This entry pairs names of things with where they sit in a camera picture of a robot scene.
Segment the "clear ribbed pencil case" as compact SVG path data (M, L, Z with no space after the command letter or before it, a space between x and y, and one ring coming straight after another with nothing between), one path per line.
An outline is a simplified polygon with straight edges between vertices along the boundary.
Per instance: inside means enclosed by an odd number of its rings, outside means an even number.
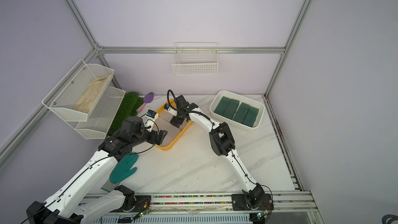
M178 137L181 133L181 129L177 128L176 126L167 123L164 127L161 128L162 130L166 130L168 132L167 136L165 137L161 147L167 147L171 145L171 143Z

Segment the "green pencil case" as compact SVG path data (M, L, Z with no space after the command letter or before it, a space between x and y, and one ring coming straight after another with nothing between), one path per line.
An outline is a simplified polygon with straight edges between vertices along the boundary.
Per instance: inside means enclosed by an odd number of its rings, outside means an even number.
M233 119L238 107L239 107L239 101L236 99L231 99L223 116L228 119Z
M214 113L218 115L223 115L227 109L227 106L230 103L230 100L231 100L230 98L223 96L219 101L217 107L215 108Z
M259 109L251 106L244 118L243 125L252 128L256 122L258 113Z
M233 120L238 123L243 123L249 109L250 109L250 105L248 105L246 103L241 103L233 117Z

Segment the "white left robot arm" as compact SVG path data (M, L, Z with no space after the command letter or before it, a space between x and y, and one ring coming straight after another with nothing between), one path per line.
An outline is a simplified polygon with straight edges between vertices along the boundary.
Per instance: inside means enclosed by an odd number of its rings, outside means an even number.
M31 224L89 224L117 209L127 212L135 209L140 203L135 192L121 184L137 171L134 164L138 153L132 149L142 143L160 145L166 136L167 131L159 129L154 118L147 121L140 117L127 118L58 192L44 202L35 201L28 207L27 221ZM109 175L115 188L107 195L79 206L104 175Z

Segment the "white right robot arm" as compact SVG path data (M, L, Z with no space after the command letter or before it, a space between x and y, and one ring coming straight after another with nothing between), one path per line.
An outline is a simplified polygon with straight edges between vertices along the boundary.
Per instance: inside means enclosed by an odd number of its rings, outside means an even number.
M232 206L235 211L261 211L259 217L269 215L274 210L272 191L264 191L249 173L241 161L235 146L235 140L226 122L219 123L194 104L185 100L184 96L176 97L172 90L167 92L167 103L164 110L173 115L172 123L182 124L183 121L192 121L209 132L210 145L213 152L225 158L232 166L241 186L242 193L232 194Z

